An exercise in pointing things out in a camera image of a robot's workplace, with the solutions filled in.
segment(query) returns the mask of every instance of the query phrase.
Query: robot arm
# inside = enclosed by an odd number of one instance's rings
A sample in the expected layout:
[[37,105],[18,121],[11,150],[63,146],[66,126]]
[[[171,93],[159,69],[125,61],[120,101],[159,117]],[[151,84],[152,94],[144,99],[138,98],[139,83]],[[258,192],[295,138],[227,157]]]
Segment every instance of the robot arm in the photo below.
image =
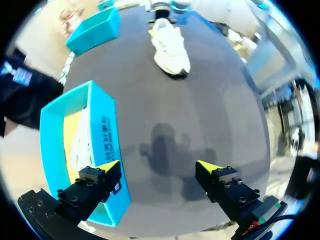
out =
[[278,203],[274,196],[261,202],[260,191],[244,184],[238,171],[230,166],[220,167],[199,160],[195,164],[195,178],[210,201],[217,202],[228,218],[239,225],[232,240],[268,240],[272,237],[269,229],[275,222],[271,221],[286,210],[285,202]]

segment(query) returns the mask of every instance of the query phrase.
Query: teal box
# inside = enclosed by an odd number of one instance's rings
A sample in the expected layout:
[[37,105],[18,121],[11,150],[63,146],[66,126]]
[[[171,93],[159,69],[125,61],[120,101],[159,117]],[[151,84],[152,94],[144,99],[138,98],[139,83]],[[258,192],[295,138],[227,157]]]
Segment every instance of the teal box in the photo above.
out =
[[79,57],[86,51],[118,37],[120,15],[115,7],[84,20],[66,41],[66,46]]
[[114,4],[115,4],[115,0],[103,0],[98,4],[98,9],[100,11],[103,11],[109,7],[112,7]]
[[[122,173],[119,189],[110,194],[106,203],[99,203],[88,220],[116,227],[131,203],[119,146],[116,103],[92,80],[64,93],[41,111],[40,148],[46,182],[56,199],[58,189],[71,185],[65,156],[64,119],[85,107],[90,112],[92,164],[96,167],[120,160]],[[105,148],[106,133],[107,143],[112,144],[108,148]]]

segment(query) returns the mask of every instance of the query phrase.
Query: screw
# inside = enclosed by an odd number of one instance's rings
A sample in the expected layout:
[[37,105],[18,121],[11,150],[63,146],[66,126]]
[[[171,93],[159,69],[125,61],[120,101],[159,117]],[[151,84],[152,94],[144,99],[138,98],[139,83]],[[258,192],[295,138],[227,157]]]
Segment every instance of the screw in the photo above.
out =
[[77,197],[77,196],[73,196],[73,197],[71,198],[71,202],[72,202],[73,204],[77,203],[77,202],[78,202],[78,197]]
[[246,202],[246,199],[242,196],[239,198],[239,202],[243,204]]
[[257,197],[260,196],[259,193],[260,193],[260,190],[259,190],[259,189],[255,189],[255,190],[253,190],[252,196],[253,196],[254,198],[257,198]]
[[242,179],[240,177],[236,178],[235,181],[236,181],[236,184],[241,184],[242,183]]
[[64,193],[64,190],[63,189],[58,189],[56,192],[58,193],[58,196],[61,196]]
[[229,182],[226,182],[225,184],[223,184],[223,188],[224,189],[228,189],[230,188],[231,184]]

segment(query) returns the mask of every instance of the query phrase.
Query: floor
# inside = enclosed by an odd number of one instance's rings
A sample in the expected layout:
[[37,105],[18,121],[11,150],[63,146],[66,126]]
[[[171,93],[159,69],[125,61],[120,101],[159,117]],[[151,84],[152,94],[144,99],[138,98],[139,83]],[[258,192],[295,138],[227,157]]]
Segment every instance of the floor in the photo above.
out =
[[[271,148],[271,174],[269,178],[269,187],[267,194],[274,194],[282,196],[287,180],[290,176],[290,162],[289,159],[279,157],[277,152],[279,148],[279,135],[281,133],[281,122],[277,108],[271,108],[266,111],[266,119],[269,127],[270,148]],[[16,203],[18,197],[34,189],[38,191],[40,188],[48,191],[46,179],[42,169],[40,148],[39,148],[39,132],[18,126],[5,139],[0,139],[0,169],[8,193],[13,201]],[[93,229],[87,224],[80,224],[80,227],[86,231],[92,232],[100,237],[112,240],[127,240],[128,236],[119,236],[108,234],[107,232]],[[221,225],[221,230],[205,231],[198,233],[190,233],[187,235],[175,236],[166,238],[168,240],[201,240],[201,239],[230,239],[237,229],[237,225],[224,226]]]

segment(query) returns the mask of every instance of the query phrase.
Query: white sneaker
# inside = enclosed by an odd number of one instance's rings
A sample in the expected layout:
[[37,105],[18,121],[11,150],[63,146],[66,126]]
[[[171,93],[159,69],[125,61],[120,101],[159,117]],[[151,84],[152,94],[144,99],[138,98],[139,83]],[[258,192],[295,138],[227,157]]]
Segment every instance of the white sneaker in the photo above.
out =
[[165,18],[157,19],[152,31],[155,63],[169,74],[188,74],[191,66],[180,31]]

